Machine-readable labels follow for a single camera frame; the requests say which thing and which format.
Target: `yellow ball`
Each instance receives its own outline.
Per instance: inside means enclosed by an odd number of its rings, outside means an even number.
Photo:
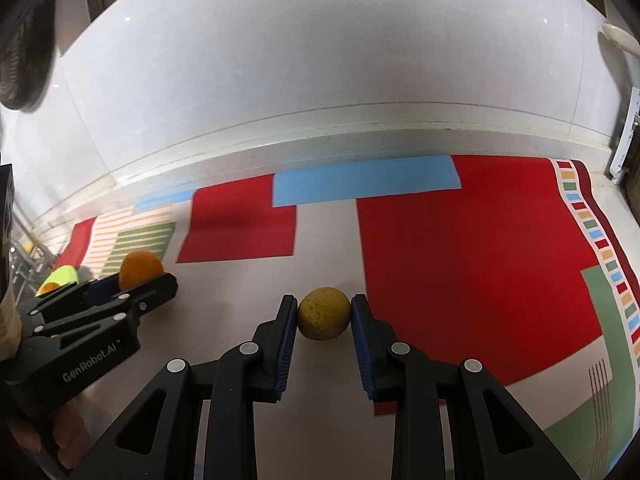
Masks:
[[[351,321],[351,303],[331,286],[308,293],[298,307],[298,328],[306,338],[327,341],[338,337]]]
[[[164,274],[164,267],[158,257],[150,251],[132,251],[124,257],[120,265],[118,286],[129,290]]]

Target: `yellow-green object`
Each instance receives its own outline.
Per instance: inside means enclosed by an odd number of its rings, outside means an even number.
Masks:
[[[312,290],[298,307],[300,333],[314,341],[327,341],[338,337],[350,321],[349,298],[332,286]]]
[[[76,271],[74,266],[71,265],[63,265],[62,267],[54,270],[49,277],[42,282],[40,288],[38,289],[36,296],[40,296],[42,287],[47,285],[47,283],[55,282],[60,286],[66,285],[67,283],[77,283],[78,280],[78,272]]]

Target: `red rectangle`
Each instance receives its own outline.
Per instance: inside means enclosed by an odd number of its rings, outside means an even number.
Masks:
[[[473,355],[512,384],[602,334],[580,273],[598,259],[551,161],[453,160],[461,189],[357,200],[367,297],[400,340],[456,365]]]
[[[177,263],[291,256],[296,206],[272,198],[272,174],[197,190]]]
[[[58,257],[54,269],[59,269],[64,265],[70,265],[76,269],[80,267],[82,260],[84,260],[86,250],[89,248],[94,222],[95,217],[74,225],[74,230],[71,231],[71,240],[69,240],[69,244]]]
[[[398,411],[398,403],[394,400],[391,402],[374,402],[373,414],[375,416],[380,415],[395,415]]]

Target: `blue rectangle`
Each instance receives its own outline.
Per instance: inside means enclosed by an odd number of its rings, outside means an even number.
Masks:
[[[194,193],[195,190],[190,189],[187,191],[180,191],[178,193],[172,193],[169,195],[147,198],[145,200],[137,202],[133,206],[133,211],[131,212],[131,214],[136,215],[145,211],[151,211],[152,209],[161,207],[163,205],[175,204],[177,202],[186,202],[187,200],[191,200]]]
[[[273,206],[460,189],[450,156],[347,162],[276,173]]]
[[[640,323],[640,316],[636,314],[631,321],[629,321],[629,330],[633,330]]]

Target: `blue object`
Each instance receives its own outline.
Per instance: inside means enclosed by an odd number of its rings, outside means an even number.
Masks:
[[[141,200],[133,206],[133,211],[131,212],[131,214],[137,215],[138,213],[150,211],[157,207],[162,207],[163,205],[175,204],[177,202],[186,202],[187,200],[192,199],[195,191],[195,189],[190,189],[187,191],[180,191],[178,193],[172,193],[169,195],[157,196]]]
[[[87,306],[102,305],[109,303],[119,293],[118,275],[112,274],[91,285],[82,295],[82,300]]]
[[[282,393],[287,389],[287,379],[289,378],[289,366],[291,365],[291,355],[293,354],[293,343],[296,340],[296,324],[297,309],[293,307],[289,311],[287,323],[282,333],[282,341],[278,349],[278,361],[276,362],[276,383],[275,390],[278,400],[282,398]]]
[[[356,298],[351,300],[351,333],[353,333],[353,345],[358,358],[362,387],[366,391],[369,400],[373,400],[376,395],[375,363],[373,362],[373,352],[371,351],[369,337],[367,336],[362,313]]]
[[[448,155],[387,158],[276,173],[273,206],[460,188]]]
[[[633,330],[636,326],[638,326],[638,323],[640,323],[640,316],[636,314],[636,316],[631,321],[629,321],[629,330]]]

